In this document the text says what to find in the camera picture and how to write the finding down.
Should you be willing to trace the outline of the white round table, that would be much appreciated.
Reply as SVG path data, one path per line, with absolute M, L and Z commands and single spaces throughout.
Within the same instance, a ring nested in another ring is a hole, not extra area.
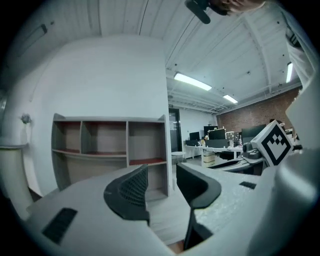
M 171 153 L 172 164 L 185 163 L 186 162 L 186 153 L 184 151 L 174 151 Z

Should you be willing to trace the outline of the small flower vase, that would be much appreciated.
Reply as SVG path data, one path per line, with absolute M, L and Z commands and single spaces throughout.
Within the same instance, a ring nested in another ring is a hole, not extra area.
M 20 133 L 21 143 L 28 144 L 32 136 L 32 118 L 28 113 L 23 113 L 20 117 L 20 120 L 22 121 L 22 130 Z

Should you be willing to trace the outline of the person's white printed sweatshirt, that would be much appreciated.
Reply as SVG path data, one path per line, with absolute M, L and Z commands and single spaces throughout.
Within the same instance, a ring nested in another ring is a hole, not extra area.
M 294 13 L 312 14 L 317 0 L 243 0 L 245 10 L 277 2 L 287 22 L 290 60 L 303 90 L 295 100 L 295 128 L 303 149 L 277 168 L 270 206 L 252 238 L 249 256 L 320 256 L 320 55 Z

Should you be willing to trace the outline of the black framed door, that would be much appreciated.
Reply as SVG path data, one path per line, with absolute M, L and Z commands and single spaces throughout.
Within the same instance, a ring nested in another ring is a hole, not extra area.
M 170 143 L 172 152 L 182 151 L 181 124 L 179 109 L 169 108 Z

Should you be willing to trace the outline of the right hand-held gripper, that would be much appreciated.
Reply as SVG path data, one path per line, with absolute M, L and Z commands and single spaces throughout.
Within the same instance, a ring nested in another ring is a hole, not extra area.
M 265 168 L 277 166 L 285 160 L 293 152 L 293 148 L 283 126 L 277 120 L 273 120 L 249 142 L 243 144 L 243 158 L 215 164 L 212 168 L 230 173 L 261 176 Z

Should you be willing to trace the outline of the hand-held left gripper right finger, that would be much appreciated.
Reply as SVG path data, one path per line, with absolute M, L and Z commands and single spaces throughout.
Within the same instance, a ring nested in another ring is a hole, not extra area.
M 252 196 L 259 200 L 271 190 L 273 170 L 261 176 L 176 165 L 176 183 L 190 207 L 183 249 L 190 250 L 215 236 L 244 208 Z

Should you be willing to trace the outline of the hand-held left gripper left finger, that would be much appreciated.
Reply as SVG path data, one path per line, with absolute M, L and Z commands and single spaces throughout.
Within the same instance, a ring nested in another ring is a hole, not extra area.
M 147 165 L 76 182 L 36 207 L 26 222 L 48 256 L 175 256 L 151 230 Z

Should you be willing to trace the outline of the grey wooden desk with shelves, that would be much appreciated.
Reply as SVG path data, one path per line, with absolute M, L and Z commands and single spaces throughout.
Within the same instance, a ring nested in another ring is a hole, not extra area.
M 54 114 L 51 156 L 60 191 L 132 166 L 147 165 L 146 207 L 150 227 L 166 244 L 187 233 L 190 208 L 178 190 L 167 142 L 166 116 L 79 117 Z

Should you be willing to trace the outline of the long white office desk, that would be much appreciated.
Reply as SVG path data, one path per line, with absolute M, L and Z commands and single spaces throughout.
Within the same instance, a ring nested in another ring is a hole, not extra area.
M 232 152 L 233 153 L 233 159 L 236 159 L 238 157 L 238 153 L 242 154 L 243 149 L 239 146 L 237 147 L 208 147 L 208 146 L 189 146 L 185 145 L 185 149 L 188 150 L 200 150 L 201 160 L 204 159 L 204 152 L 214 152 L 214 153 L 221 153 L 221 152 Z

